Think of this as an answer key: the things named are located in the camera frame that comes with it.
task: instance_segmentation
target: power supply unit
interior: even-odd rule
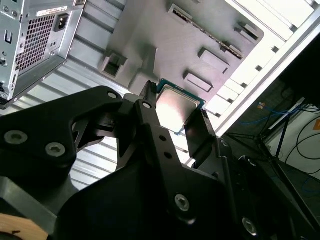
[[[66,62],[86,0],[0,0],[0,109]]]

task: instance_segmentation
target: cable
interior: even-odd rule
[[[263,122],[266,119],[270,119],[271,117],[274,117],[274,116],[279,116],[279,115],[284,115],[284,114],[294,114],[297,111],[299,111],[299,108],[296,108],[291,112],[288,112],[288,111],[278,112],[278,113],[272,114],[270,116],[266,116],[266,117],[261,118],[261,119],[256,120],[256,121],[247,121],[247,122],[240,121],[240,123],[243,124],[243,125],[257,124],[257,123]]]
[[[318,118],[319,118],[319,116],[317,116],[317,117],[313,118],[311,121],[309,121],[309,122],[302,128],[302,130],[299,132],[299,135],[298,135],[298,137],[297,137],[297,139],[296,139],[296,149],[297,149],[298,153],[300,154],[300,156],[304,157],[305,159],[309,159],[309,160],[320,160],[320,157],[312,158],[312,157],[304,156],[304,155],[300,152],[300,150],[299,150],[299,144],[300,144],[300,143],[299,143],[299,138],[300,138],[302,132],[306,129],[307,126],[309,126],[309,124],[311,124],[313,121],[317,120]]]
[[[298,144],[296,144],[295,147],[294,147],[294,148],[291,150],[291,152],[289,153],[289,155],[286,157],[284,163],[287,164],[290,155],[291,155],[291,154],[293,153],[293,151],[298,147],[299,144],[303,143],[304,141],[306,141],[306,140],[308,140],[308,139],[310,139],[310,138],[312,138],[312,137],[318,136],[318,135],[320,135],[320,133],[317,133],[317,134],[308,136],[307,138],[301,140]]]
[[[286,157],[286,160],[284,161],[284,163],[287,164],[290,155],[291,155],[291,154],[293,153],[293,151],[298,147],[299,144],[303,143],[304,141],[306,141],[306,140],[308,140],[308,139],[310,139],[310,138],[312,138],[312,137],[318,136],[318,135],[320,135],[320,133],[317,133],[317,134],[308,136],[307,138],[301,140],[301,141],[291,150],[291,152],[289,153],[289,155]],[[300,171],[303,172],[303,173],[305,173],[305,174],[316,174],[316,173],[320,172],[320,168],[319,168],[317,171],[315,171],[315,172],[305,172],[305,171],[302,171],[302,170],[300,170]]]
[[[308,189],[305,189],[305,185],[309,182],[309,180],[312,179],[311,177],[309,177],[307,180],[304,181],[303,185],[302,185],[302,190],[304,192],[307,192],[307,193],[320,193],[320,191],[314,191],[314,190],[308,190]]]
[[[270,117],[279,116],[279,115],[280,115],[280,114],[273,114],[273,115],[270,115],[270,116],[266,116],[266,117],[264,117],[264,118],[261,118],[261,119],[259,119],[259,120],[257,120],[257,121],[247,121],[247,122],[241,121],[240,123],[241,123],[241,124],[244,124],[244,125],[247,125],[247,124],[257,124],[257,123],[260,123],[260,122],[262,122],[262,121],[264,121],[264,120],[266,120],[266,119],[268,119],[268,118],[270,118]]]

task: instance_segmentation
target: screw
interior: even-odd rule
[[[175,204],[177,205],[177,207],[183,211],[183,212],[188,212],[189,209],[190,209],[190,203],[188,201],[188,199],[183,196],[182,194],[177,194],[175,197],[174,197],[174,201],[175,201]]]
[[[28,135],[22,131],[12,130],[8,131],[4,135],[4,140],[8,144],[19,145],[25,143],[28,140]]]
[[[250,158],[248,158],[248,162],[252,165],[252,166],[254,166],[254,167],[256,167],[257,165],[255,165],[252,161],[251,161],[251,159]]]
[[[248,233],[250,233],[254,237],[257,236],[257,234],[258,234],[257,229],[250,219],[244,217],[242,219],[242,224],[243,224],[244,228],[248,231]]]
[[[46,154],[52,157],[61,157],[66,153],[66,148],[61,143],[52,142],[45,147]]]
[[[221,140],[221,143],[223,146],[228,147],[228,143],[226,143],[225,140]]]
[[[16,11],[12,11],[11,12],[12,16],[14,16],[15,18],[18,17],[18,13]]]
[[[115,95],[113,92],[108,92],[108,96],[112,99],[116,99],[117,95]]]
[[[147,108],[147,109],[150,109],[150,108],[151,108],[150,104],[147,103],[147,102],[142,103],[142,105],[143,105],[145,108]]]

